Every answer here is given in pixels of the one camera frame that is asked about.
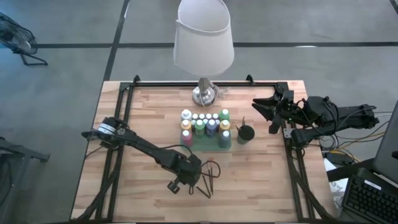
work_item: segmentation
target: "green tray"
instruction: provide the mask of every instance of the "green tray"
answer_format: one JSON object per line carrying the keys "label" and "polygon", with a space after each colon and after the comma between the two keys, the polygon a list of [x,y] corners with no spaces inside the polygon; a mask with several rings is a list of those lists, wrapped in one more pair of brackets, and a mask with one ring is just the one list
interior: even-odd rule
{"label": "green tray", "polygon": [[208,152],[208,151],[228,151],[231,148],[231,140],[229,140],[229,144],[227,147],[219,147],[218,146],[218,138],[219,133],[212,138],[209,138],[207,135],[204,135],[202,138],[196,136],[195,133],[192,133],[193,136],[193,146],[190,147],[192,151],[196,152]]}

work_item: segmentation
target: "white lampshade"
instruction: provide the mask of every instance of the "white lampshade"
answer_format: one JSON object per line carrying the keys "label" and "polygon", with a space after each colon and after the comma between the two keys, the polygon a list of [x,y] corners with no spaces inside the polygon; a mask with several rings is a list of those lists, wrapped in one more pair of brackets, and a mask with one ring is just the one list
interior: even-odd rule
{"label": "white lampshade", "polygon": [[220,75],[234,60],[231,16],[222,0],[182,0],[174,64],[202,77]]}

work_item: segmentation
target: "lamp base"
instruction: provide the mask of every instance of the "lamp base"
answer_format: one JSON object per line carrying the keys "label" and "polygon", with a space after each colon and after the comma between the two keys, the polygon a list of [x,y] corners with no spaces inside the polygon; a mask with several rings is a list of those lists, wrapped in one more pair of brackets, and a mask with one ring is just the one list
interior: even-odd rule
{"label": "lamp base", "polygon": [[200,91],[198,86],[192,91],[192,100],[198,106],[210,106],[216,100],[214,89],[209,87],[206,91]]}

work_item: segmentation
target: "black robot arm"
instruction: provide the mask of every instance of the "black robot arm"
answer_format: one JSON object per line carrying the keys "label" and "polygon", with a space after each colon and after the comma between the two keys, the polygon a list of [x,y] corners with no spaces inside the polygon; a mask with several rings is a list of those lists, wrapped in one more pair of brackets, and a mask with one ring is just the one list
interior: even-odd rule
{"label": "black robot arm", "polygon": [[191,153],[186,157],[176,150],[159,148],[138,136],[120,119],[105,118],[98,129],[83,132],[81,135],[88,140],[100,139],[101,146],[108,149],[115,149],[120,145],[132,146],[151,156],[161,168],[177,176],[167,186],[175,194],[180,190],[177,186],[179,182],[194,187],[200,178],[201,160],[196,155]]}
{"label": "black robot arm", "polygon": [[253,99],[252,106],[272,121],[269,133],[276,134],[282,124],[282,119],[302,125],[302,129],[290,132],[293,147],[303,147],[315,138],[329,136],[347,128],[370,129],[379,120],[374,117],[375,106],[361,105],[337,107],[329,97],[310,96],[294,103],[292,90],[277,89],[274,96],[263,99]]}

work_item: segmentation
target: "gray floor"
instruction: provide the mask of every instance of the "gray floor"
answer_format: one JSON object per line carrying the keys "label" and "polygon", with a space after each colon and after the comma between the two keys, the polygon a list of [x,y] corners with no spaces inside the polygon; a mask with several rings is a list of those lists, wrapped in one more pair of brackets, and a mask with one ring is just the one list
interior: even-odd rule
{"label": "gray floor", "polygon": [[[398,40],[389,0],[226,0],[236,42],[377,42]],[[41,44],[111,43],[123,0],[3,0],[0,11]],[[121,42],[173,42],[178,0],[131,0]],[[12,223],[68,220],[110,49],[40,49],[48,67],[28,68],[0,49],[0,136],[40,152],[19,192]],[[398,100],[398,48],[238,48],[217,77],[305,80],[309,95],[341,106],[369,103],[390,111]],[[172,49],[119,49],[111,80],[195,80],[173,65]],[[349,130],[341,135],[362,136]],[[378,142],[350,148],[360,159]]]}

